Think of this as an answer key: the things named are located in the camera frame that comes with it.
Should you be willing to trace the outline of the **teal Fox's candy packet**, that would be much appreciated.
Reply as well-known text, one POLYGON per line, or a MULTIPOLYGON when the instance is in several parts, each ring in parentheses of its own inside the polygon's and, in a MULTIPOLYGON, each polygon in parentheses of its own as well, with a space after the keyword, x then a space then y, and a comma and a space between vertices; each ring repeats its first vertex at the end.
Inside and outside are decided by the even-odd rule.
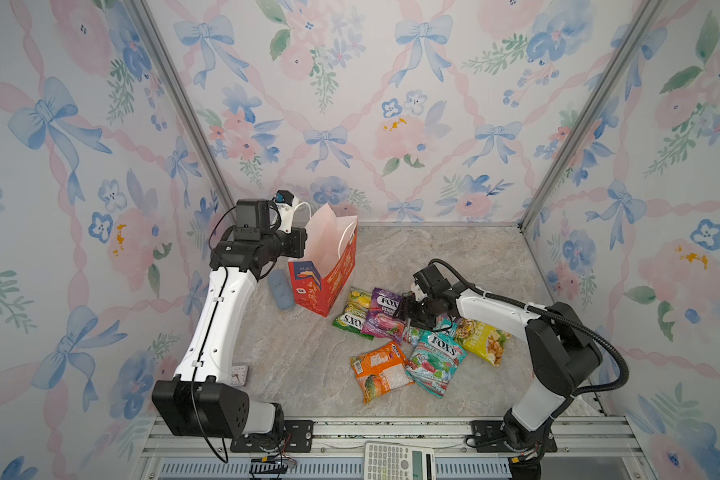
POLYGON ((466 354, 450 336, 424 331, 406 362, 406 373, 417 385, 442 398, 466 354))

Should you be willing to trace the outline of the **purple Fox's berries packet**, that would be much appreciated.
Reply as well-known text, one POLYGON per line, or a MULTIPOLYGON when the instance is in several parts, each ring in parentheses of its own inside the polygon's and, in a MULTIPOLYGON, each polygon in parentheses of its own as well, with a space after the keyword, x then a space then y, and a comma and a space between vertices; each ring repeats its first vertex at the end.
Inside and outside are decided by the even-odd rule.
POLYGON ((402 318, 403 304, 402 295, 383 288, 374 288, 361 333, 401 343, 406 326, 402 318))

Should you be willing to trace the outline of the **red paper gift bag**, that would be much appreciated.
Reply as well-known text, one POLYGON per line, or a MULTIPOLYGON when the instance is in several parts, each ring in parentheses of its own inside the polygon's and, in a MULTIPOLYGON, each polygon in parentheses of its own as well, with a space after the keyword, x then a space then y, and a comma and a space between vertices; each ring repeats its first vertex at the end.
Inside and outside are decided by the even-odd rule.
POLYGON ((318 209, 306 224, 301 259, 288 262, 295 303, 327 317, 356 264, 358 217, 337 216, 329 205, 318 209))

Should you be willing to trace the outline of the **yellow green Fox's packet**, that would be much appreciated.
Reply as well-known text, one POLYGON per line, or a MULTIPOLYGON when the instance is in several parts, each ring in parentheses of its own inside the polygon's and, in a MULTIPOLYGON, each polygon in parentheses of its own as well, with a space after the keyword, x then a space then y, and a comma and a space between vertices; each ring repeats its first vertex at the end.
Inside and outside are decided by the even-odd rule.
POLYGON ((344 309, 333 320, 332 325, 341 330, 357 334, 364 339, 372 340, 372 335, 363 332, 370 304, 370 292, 351 287, 344 309))

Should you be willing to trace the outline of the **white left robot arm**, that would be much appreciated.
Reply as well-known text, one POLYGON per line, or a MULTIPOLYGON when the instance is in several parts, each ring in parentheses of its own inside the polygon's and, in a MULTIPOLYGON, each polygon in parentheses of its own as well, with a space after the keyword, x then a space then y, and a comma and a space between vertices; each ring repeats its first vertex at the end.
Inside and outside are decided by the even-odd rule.
POLYGON ((271 199, 243 199, 234 206, 233 226, 210 251, 208 292, 189 348, 173 377, 156 382, 152 391, 173 435, 283 440, 281 406, 254 401, 234 387, 231 367, 247 304, 265 267, 304 255, 306 230, 292 224, 298 205, 291 192, 280 190, 271 199))

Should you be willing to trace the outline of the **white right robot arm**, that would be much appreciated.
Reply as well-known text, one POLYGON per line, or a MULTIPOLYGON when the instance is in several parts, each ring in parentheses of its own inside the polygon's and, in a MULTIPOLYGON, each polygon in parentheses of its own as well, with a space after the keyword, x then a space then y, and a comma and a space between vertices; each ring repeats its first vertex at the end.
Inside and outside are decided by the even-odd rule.
POLYGON ((582 383, 602 363, 592 336, 562 303, 551 309, 484 292, 465 280, 452 284, 430 264, 414 274, 397 312, 409 325, 434 331, 443 314, 495 327, 527 345, 534 379, 504 415, 492 439, 516 452, 540 452, 551 426, 580 394, 582 383))

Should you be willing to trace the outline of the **pink fruit candy packet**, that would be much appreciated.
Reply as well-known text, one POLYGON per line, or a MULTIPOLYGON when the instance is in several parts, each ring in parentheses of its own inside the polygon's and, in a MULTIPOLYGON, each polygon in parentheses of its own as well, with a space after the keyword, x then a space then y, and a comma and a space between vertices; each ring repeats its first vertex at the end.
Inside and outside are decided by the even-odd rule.
MULTIPOLYGON (((442 333, 446 336, 451 336, 453 329, 453 325, 441 326, 436 328, 434 330, 434 333, 442 333)), ((419 344, 422 336, 426 333, 429 333, 429 330, 409 326, 405 329, 403 333, 403 340, 411 346, 416 347, 419 344)))

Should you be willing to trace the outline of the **light blue oblong object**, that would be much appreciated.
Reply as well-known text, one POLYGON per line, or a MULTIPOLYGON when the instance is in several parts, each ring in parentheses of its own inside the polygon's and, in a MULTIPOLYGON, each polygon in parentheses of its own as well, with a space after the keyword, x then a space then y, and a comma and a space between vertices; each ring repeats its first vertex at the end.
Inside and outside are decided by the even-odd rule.
POLYGON ((267 277, 267 284, 279 310, 287 311, 295 307, 292 288, 284 270, 274 270, 270 273, 267 277))

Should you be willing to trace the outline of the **yellow nut snack packet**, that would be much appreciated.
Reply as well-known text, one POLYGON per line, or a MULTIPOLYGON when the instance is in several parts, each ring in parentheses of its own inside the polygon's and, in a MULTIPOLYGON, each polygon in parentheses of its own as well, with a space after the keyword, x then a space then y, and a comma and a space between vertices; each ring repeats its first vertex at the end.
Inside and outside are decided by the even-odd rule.
POLYGON ((483 322, 460 319, 453 334, 454 339, 467 352, 477 355, 493 366, 499 366, 505 344, 511 336, 483 322))

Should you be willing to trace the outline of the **orange snack packet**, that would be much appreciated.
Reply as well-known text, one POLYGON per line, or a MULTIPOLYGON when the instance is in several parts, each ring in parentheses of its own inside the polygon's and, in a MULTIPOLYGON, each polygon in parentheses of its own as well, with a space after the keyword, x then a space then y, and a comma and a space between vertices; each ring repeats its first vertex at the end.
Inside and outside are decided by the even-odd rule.
POLYGON ((363 393, 365 404, 389 392, 412 385, 406 370, 407 358, 397 342, 390 341, 376 350, 352 357, 350 367, 363 393))

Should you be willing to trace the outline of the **small square clock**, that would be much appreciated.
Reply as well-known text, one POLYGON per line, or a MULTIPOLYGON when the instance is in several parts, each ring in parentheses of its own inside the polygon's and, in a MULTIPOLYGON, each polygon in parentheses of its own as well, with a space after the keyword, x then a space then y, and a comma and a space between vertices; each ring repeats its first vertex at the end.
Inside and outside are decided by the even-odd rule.
POLYGON ((247 383, 249 367, 247 365, 232 365, 230 370, 230 384, 234 387, 242 387, 247 383))

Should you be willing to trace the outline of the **white calculator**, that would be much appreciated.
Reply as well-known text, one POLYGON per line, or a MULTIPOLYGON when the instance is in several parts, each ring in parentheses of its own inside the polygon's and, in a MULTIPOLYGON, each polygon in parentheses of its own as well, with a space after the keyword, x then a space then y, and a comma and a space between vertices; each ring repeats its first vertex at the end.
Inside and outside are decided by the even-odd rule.
POLYGON ((383 442, 365 444, 365 480, 435 480, 436 475, 433 449, 383 442))

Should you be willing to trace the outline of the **aluminium left corner post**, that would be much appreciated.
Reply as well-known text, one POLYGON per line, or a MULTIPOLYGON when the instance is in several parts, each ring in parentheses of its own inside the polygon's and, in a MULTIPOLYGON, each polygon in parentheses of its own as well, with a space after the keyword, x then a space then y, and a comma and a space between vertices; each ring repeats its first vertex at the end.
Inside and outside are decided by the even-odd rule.
POLYGON ((192 108, 179 72, 148 3, 142 0, 125 0, 124 4, 128 13, 133 17, 134 24, 143 38, 146 50, 152 57, 156 69, 163 79, 171 102, 187 130, 187 135, 197 151, 200 163, 208 175, 211 186, 216 190, 221 204, 226 209, 233 207, 234 198, 223 178, 220 167, 211 153, 209 143, 201 131, 199 120, 192 108))

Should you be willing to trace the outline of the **aluminium corner post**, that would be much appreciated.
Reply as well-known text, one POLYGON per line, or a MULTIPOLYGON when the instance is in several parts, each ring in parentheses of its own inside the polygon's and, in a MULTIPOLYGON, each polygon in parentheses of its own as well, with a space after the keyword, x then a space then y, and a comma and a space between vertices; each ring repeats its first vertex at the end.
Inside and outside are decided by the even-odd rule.
POLYGON ((665 1, 660 0, 640 1, 637 4, 637 9, 631 22, 627 24, 621 43, 609 57, 599 81, 595 84, 580 111, 577 121, 574 123, 570 137, 563 142, 558 150, 550 170, 543 177, 538 191, 532 197, 524 216, 518 222, 518 228, 523 234, 530 231, 536 218, 541 216, 544 202, 567 168, 571 157, 596 122, 600 111, 605 107, 612 95, 615 85, 622 75, 627 72, 633 58, 637 56, 637 51, 652 30, 653 25, 657 22, 658 15, 665 4, 665 1))
POLYGON ((220 167, 211 153, 209 143, 201 131, 199 120, 192 108, 179 72, 148 3, 142 0, 125 0, 124 4, 128 13, 133 17, 134 24, 143 38, 146 50, 152 57, 156 69, 163 79, 171 102, 187 130, 187 135, 197 151, 200 163, 208 175, 211 186, 216 190, 221 204, 226 209, 233 207, 234 198, 223 178, 220 167))

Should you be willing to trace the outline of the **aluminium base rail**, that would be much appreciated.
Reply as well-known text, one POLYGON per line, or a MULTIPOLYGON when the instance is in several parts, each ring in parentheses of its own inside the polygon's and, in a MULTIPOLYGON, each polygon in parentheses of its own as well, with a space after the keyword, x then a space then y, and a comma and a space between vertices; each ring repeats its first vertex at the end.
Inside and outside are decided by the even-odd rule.
POLYGON ((239 442, 221 461, 157 421, 134 479, 655 479, 623 417, 562 417, 542 458, 499 441, 496 418, 322 417, 287 421, 270 453, 239 442))

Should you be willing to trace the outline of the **aluminium right corner post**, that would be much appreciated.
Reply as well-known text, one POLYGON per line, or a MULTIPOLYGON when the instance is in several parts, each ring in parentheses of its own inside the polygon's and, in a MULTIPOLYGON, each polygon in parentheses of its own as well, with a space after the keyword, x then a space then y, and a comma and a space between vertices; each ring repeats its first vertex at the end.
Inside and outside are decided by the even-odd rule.
POLYGON ((595 84, 580 111, 577 121, 574 123, 570 137, 563 142, 558 150, 550 170, 543 177, 538 191, 532 197, 524 216, 518 222, 518 228, 523 234, 530 231, 536 218, 541 216, 544 202, 567 168, 571 157, 596 122, 600 111, 605 107, 612 95, 615 85, 622 75, 627 72, 633 58, 637 56, 637 51, 652 30, 653 25, 657 22, 658 15, 665 4, 665 1, 660 0, 640 1, 637 4, 637 9, 631 22, 627 24, 621 43, 609 57, 599 81, 595 84))

